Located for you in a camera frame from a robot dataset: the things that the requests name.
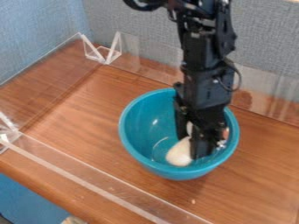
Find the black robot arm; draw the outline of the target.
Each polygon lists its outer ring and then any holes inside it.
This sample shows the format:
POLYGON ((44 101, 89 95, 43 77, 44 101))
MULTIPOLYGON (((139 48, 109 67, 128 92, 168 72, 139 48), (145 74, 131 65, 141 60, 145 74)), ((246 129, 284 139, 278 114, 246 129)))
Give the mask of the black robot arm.
POLYGON ((224 141, 224 108, 239 89, 239 75, 227 55, 238 35, 231 23, 231 0, 123 0, 136 11, 164 7, 176 23, 183 50, 183 81, 175 89, 173 110, 179 138, 187 138, 191 158, 208 156, 224 141))

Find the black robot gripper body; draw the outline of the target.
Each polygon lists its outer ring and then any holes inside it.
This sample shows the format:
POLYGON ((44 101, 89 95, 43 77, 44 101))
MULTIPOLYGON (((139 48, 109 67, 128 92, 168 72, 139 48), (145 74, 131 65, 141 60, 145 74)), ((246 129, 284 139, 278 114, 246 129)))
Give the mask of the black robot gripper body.
POLYGON ((231 102, 236 68, 232 65, 191 70, 181 66, 183 82, 175 82, 173 111, 177 117, 223 117, 231 102))

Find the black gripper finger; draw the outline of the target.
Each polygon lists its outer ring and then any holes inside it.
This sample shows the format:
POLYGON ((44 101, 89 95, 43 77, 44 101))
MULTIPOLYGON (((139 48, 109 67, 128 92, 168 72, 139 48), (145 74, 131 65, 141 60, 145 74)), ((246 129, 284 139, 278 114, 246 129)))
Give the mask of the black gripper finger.
POLYGON ((188 123, 188 109, 177 102, 173 102, 173 114, 175 114, 175 128, 179 139, 188 136, 187 123, 188 123))
POLYGON ((227 129, 224 106, 215 106, 190 113, 191 128, 191 158, 210 156, 226 139, 227 129))

